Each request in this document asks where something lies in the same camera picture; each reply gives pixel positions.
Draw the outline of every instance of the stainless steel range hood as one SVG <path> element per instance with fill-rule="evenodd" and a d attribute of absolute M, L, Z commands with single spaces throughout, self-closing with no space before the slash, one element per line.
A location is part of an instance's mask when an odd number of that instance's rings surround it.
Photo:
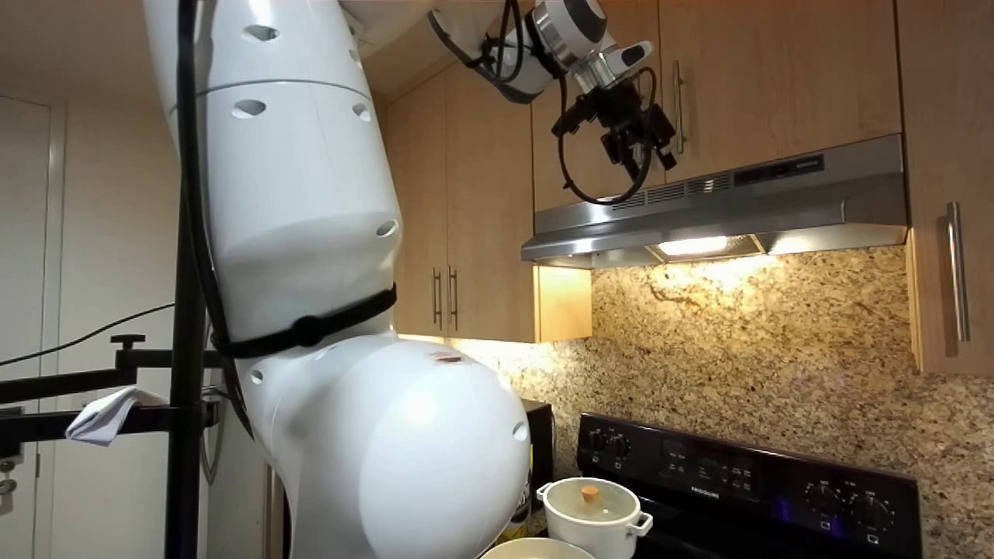
<path fill-rule="evenodd" d="M 877 136 L 774 166 L 643 189 L 617 209 L 564 206 L 535 219 L 521 256 L 549 268 L 643 268 L 669 241 L 707 248 L 831 252 L 900 246 L 908 185 L 900 136 Z"/>

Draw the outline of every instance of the wooden cabinet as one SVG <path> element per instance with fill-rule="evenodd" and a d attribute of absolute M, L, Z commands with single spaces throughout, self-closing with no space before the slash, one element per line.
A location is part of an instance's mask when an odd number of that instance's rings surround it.
<path fill-rule="evenodd" d="M 918 358 L 926 374 L 990 374 L 994 0 L 900 0 L 897 22 Z"/>
<path fill-rule="evenodd" d="M 617 44 L 656 44 L 660 103 L 678 125 L 678 169 L 650 185 L 900 130 L 892 0 L 603 0 Z M 549 125 L 560 93 L 535 109 L 535 206 L 561 194 Z M 593 195 L 626 189 L 600 135 L 568 139 Z"/>
<path fill-rule="evenodd" d="M 454 339 L 581 339 L 591 272 L 535 269 L 532 112 L 467 70 L 402 97 L 396 179 L 403 209 L 397 330 Z"/>

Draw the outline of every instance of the stove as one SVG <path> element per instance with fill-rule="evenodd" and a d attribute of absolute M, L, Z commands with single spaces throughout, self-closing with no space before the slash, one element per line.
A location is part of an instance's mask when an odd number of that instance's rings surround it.
<path fill-rule="evenodd" d="M 638 559 L 920 559 L 911 477 L 585 417 L 585 475 L 656 516 Z"/>

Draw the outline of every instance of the granite backsplash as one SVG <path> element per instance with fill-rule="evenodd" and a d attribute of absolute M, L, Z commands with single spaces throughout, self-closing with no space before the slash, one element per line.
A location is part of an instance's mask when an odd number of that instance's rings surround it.
<path fill-rule="evenodd" d="M 911 475 L 926 556 L 994 559 L 990 375 L 923 375 L 904 248 L 600 269 L 597 332 L 568 344 L 460 341 L 555 413 L 581 413 Z"/>

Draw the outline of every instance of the black cable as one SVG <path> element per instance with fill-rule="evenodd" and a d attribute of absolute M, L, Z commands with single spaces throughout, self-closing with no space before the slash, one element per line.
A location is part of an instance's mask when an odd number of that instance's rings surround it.
<path fill-rule="evenodd" d="M 242 385 L 235 379 L 234 359 L 225 353 L 229 344 L 227 332 L 227 315 L 220 301 L 220 285 L 211 262 L 211 241 L 209 241 L 209 219 L 206 219 L 206 189 L 198 173 L 198 116 L 195 116 L 195 0 L 184 9 L 180 2 L 180 49 L 178 49 L 178 142 L 180 142 L 180 177 L 184 189 L 189 194 L 189 223 L 180 223 L 192 236 L 192 262 L 198 269 L 198 282 L 206 292 L 206 307 L 215 325 L 215 344 L 225 359 L 225 385 L 229 393 L 229 400 L 235 407 L 235 417 L 242 419 L 244 433 L 251 435 L 251 424 L 244 413 Z"/>
<path fill-rule="evenodd" d="M 513 44 L 517 44 L 517 64 L 503 74 L 503 52 L 509 46 L 507 33 L 517 33 Z M 520 0 L 503 0 L 503 13 L 500 13 L 500 27 L 498 27 L 498 36 L 490 40 L 498 46 L 498 57 L 490 58 L 490 79 L 500 82 L 500 84 L 509 84 L 521 74 L 524 70 L 524 32 L 521 32 L 521 5 Z"/>
<path fill-rule="evenodd" d="M 145 312 L 127 315 L 127 316 L 122 316 L 122 319 L 114 319 L 114 324 L 106 324 L 106 325 L 101 325 L 101 330 L 74 339 L 74 341 L 64 341 L 64 344 L 55 344 L 55 347 L 44 347 L 44 351 L 33 351 L 33 353 L 23 353 L 23 358 L 0 359 L 0 366 L 36 359 L 36 358 L 44 358 L 44 353 L 55 353 L 55 351 L 74 347 L 74 344 L 81 344 L 81 341 L 87 341 L 87 339 L 96 339 L 101 332 L 109 332 L 109 330 L 114 330 L 114 325 L 122 325 L 122 324 L 131 324 L 131 319 L 139 319 L 139 316 L 149 316 L 149 315 L 162 315 L 162 312 L 168 312 L 168 307 L 174 307 L 174 306 L 159 306 L 159 307 L 145 307 Z"/>
<path fill-rule="evenodd" d="M 564 116 L 564 79 L 560 79 L 560 118 Z M 639 166 L 639 173 L 630 179 L 630 185 L 620 194 L 620 195 L 609 195 L 609 200 L 593 200 L 591 194 L 585 194 L 571 170 L 568 170 L 568 161 L 564 161 L 564 135 L 555 135 L 555 151 L 560 151 L 560 173 L 561 173 L 561 189 L 574 194 L 579 200 L 585 200 L 588 206 L 620 206 L 629 203 L 630 195 L 638 195 L 650 177 L 650 166 L 652 166 L 652 142 L 650 142 L 650 130 L 643 135 L 643 166 Z"/>
<path fill-rule="evenodd" d="M 490 86 L 498 86 L 507 101 L 513 103 L 532 103 L 535 97 L 532 93 L 521 93 L 521 91 L 513 91 L 507 82 L 498 82 L 495 79 L 495 70 L 490 70 L 490 46 L 495 44 L 486 44 L 480 57 L 470 57 L 458 40 L 454 33 L 445 27 L 440 15 L 438 13 L 428 13 L 428 26 L 436 32 L 436 36 L 440 40 L 440 46 L 447 52 L 454 52 L 467 70 L 471 70 L 480 79 L 486 79 Z"/>

